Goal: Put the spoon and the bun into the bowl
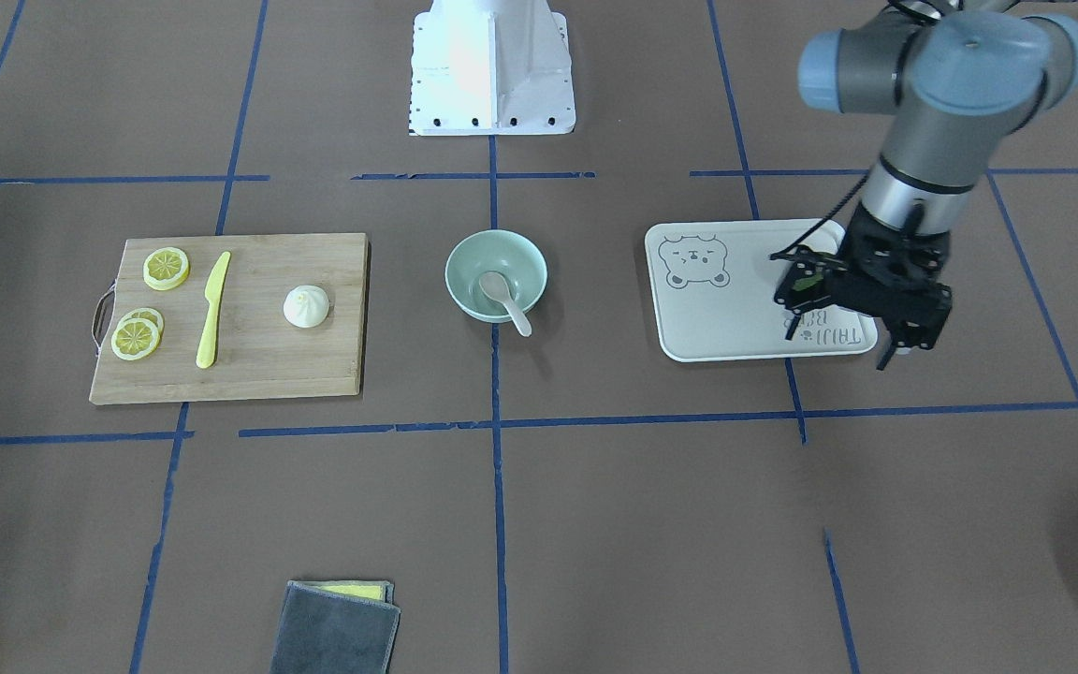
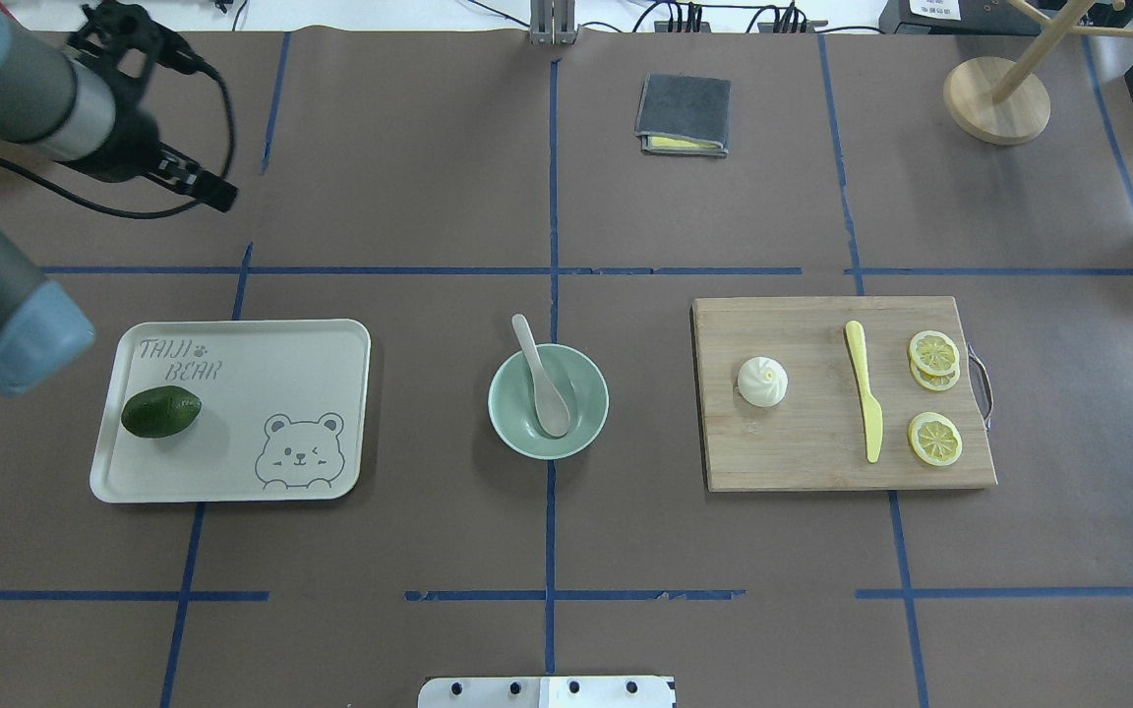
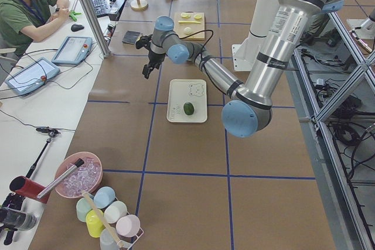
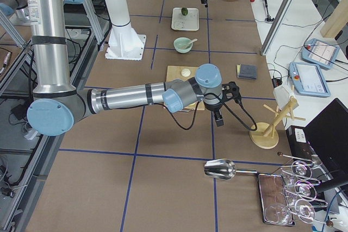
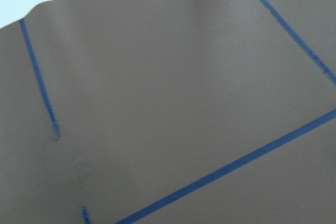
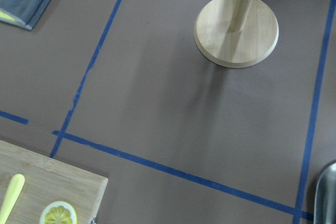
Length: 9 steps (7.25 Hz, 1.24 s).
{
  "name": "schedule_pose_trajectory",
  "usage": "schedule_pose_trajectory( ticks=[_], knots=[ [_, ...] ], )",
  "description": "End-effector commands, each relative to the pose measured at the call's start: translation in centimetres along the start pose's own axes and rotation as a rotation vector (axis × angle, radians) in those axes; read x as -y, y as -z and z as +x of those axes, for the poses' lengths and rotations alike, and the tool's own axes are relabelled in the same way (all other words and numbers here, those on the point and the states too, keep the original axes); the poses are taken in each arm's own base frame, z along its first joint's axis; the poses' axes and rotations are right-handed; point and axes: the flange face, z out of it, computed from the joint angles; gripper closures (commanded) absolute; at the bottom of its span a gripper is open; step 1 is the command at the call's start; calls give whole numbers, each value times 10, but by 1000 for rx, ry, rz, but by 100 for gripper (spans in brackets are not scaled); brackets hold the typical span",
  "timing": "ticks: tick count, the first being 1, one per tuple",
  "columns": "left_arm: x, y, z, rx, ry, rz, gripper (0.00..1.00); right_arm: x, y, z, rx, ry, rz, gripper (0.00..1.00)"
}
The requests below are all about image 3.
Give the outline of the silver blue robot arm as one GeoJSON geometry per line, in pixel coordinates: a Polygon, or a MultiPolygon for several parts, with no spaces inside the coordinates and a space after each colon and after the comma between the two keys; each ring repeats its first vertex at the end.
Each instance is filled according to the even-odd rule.
{"type": "Polygon", "coordinates": [[[231,98],[221,113],[228,133],[245,138],[265,128],[272,118],[272,92],[287,68],[308,20],[320,13],[339,10],[344,0],[273,0],[279,8],[245,83],[239,80],[199,43],[182,40],[168,16],[157,18],[154,31],[136,42],[148,50],[145,78],[159,68],[165,57],[175,64],[191,61],[221,92],[231,98]]]}

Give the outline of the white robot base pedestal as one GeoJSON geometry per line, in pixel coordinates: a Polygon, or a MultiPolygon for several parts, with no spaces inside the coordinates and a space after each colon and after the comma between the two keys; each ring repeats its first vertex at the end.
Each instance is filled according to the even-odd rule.
{"type": "Polygon", "coordinates": [[[235,71],[250,71],[279,9],[278,0],[257,0],[248,37],[232,45],[235,71]]]}

